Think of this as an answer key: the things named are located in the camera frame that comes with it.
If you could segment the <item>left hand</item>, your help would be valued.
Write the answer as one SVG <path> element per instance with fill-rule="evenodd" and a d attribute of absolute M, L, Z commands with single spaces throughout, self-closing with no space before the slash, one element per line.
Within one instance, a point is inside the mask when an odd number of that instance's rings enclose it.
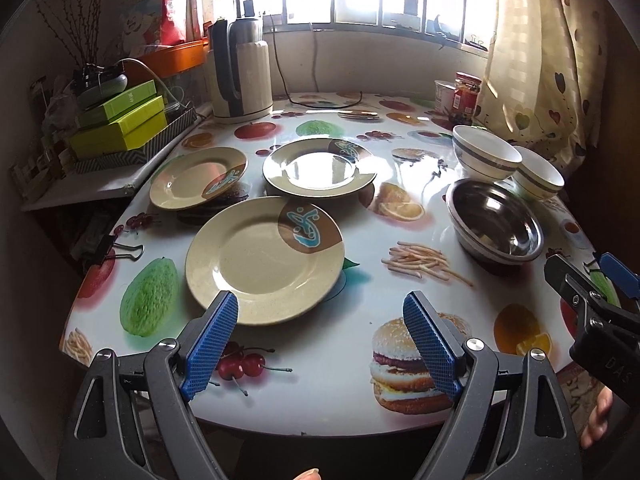
<path fill-rule="evenodd" d="M 321 480 L 318 468 L 308 469 L 294 478 L 294 480 Z"/>

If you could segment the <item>right hand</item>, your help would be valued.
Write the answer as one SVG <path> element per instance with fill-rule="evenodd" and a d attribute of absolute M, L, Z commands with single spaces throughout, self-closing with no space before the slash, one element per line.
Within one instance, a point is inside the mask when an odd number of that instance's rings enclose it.
<path fill-rule="evenodd" d="M 597 396 L 597 404 L 591 411 L 587 425 L 580 436 L 580 445 L 584 450 L 598 442 L 608 431 L 608 418 L 613 401 L 613 391 L 608 387 L 603 387 Z"/>

